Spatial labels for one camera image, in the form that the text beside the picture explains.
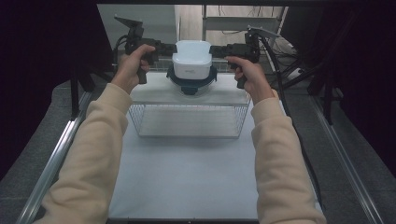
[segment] metal frame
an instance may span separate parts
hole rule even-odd
[[[249,17],[207,17],[207,5],[203,5],[202,40],[206,40],[206,31],[246,31],[248,25],[261,27],[277,33],[285,13],[282,7],[274,18],[249,18]]]
[[[90,92],[84,92],[79,100],[80,111],[75,119],[70,120],[64,132],[61,135],[55,149],[53,149],[52,155],[47,162],[43,173],[38,178],[35,188],[30,194],[23,210],[16,223],[32,223],[35,219],[38,209],[40,208],[41,201],[44,198],[45,193],[50,188],[53,178],[58,173],[61,164],[64,161],[64,156],[70,148],[73,138],[77,132],[79,124],[82,122],[86,108],[91,99],[92,94]]]
[[[361,181],[361,177],[353,165],[352,160],[347,155],[346,150],[344,149],[343,144],[338,138],[337,132],[335,131],[332,125],[329,125],[326,121],[326,118],[321,113],[321,104],[318,97],[310,96],[311,104],[317,112],[318,119],[323,126],[323,129],[329,140],[332,143],[332,148],[334,149],[335,154],[337,155],[339,161],[341,162],[341,166],[343,167],[346,177],[348,178],[350,185],[358,197],[358,200],[361,203],[361,207],[364,210],[364,213],[368,217],[370,223],[380,224],[384,223],[382,217],[379,215],[378,210],[375,206],[375,203],[368,192],[367,188],[364,186]]]
[[[365,0],[96,0],[97,4],[126,5],[223,5],[269,7],[346,7]]]

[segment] beige sleeve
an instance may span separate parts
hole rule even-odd
[[[106,223],[131,104],[131,97],[113,84],[90,103],[37,223]]]
[[[279,100],[265,99],[251,114],[260,223],[326,223],[315,208],[300,142]]]

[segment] clear plastic box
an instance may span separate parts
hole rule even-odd
[[[239,137],[250,96],[236,88],[233,74],[219,73],[199,96],[182,94],[165,72],[149,72],[147,79],[131,93],[130,115],[140,136]]]

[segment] person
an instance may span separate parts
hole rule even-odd
[[[45,195],[45,215],[36,223],[106,223],[120,166],[130,93],[139,83],[137,69],[149,70],[141,57],[155,48],[139,47],[123,56],[120,68],[102,95],[92,101],[59,173]],[[235,79],[247,77],[245,90],[254,107],[251,133],[256,148],[255,175],[260,223],[326,223],[315,208],[315,197],[304,166],[299,139],[268,84],[262,68],[227,57],[238,64]]]

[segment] hand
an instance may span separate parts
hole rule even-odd
[[[137,76],[139,66],[146,72],[149,70],[149,63],[141,60],[142,56],[154,50],[155,48],[152,46],[142,45],[132,52],[131,55],[122,55],[119,70],[111,83],[119,86],[130,94],[132,89],[139,84],[139,77]]]
[[[235,80],[245,75],[247,81],[244,88],[250,94],[254,105],[261,100],[275,97],[259,64],[238,57],[226,57],[225,59],[239,65],[235,70]]]

